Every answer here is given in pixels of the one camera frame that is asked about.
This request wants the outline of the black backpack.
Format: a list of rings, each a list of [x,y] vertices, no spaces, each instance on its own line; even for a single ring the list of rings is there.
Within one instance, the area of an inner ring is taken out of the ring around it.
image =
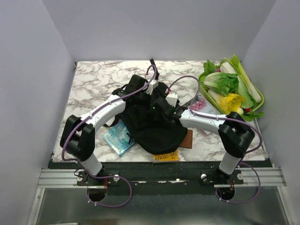
[[[151,108],[157,98],[166,98],[169,92],[167,85],[159,82],[151,94],[150,105],[130,105],[129,99],[124,112],[115,116],[110,127],[114,127],[120,120],[123,121],[133,139],[150,154],[175,151],[187,135],[187,128],[166,123],[163,117]]]

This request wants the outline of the brown leather wallet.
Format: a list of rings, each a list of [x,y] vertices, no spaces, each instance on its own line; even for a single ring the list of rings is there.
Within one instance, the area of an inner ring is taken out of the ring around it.
[[[181,142],[181,144],[179,146],[182,148],[191,149],[192,143],[193,143],[193,130],[188,129],[187,135],[185,136],[185,138],[183,139],[183,141]]]

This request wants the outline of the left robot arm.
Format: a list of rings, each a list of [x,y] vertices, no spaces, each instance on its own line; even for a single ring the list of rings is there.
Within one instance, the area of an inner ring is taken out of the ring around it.
[[[60,139],[62,159],[67,161],[64,158],[65,152],[71,154],[88,172],[88,180],[93,185],[101,184],[104,179],[101,171],[103,166],[94,154],[96,132],[108,120],[124,112],[131,97],[138,94],[149,97],[157,85],[155,77],[147,81],[141,76],[133,75],[128,84],[114,90],[109,98],[95,109],[79,117],[69,116]]]

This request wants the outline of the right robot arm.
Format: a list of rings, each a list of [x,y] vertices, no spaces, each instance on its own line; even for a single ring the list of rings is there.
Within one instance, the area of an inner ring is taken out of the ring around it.
[[[216,171],[218,182],[225,184],[233,178],[233,171],[245,156],[255,133],[242,117],[231,112],[229,115],[212,115],[193,112],[190,108],[170,105],[160,97],[151,106],[159,113],[166,123],[181,125],[184,128],[199,128],[218,134],[226,153]]]

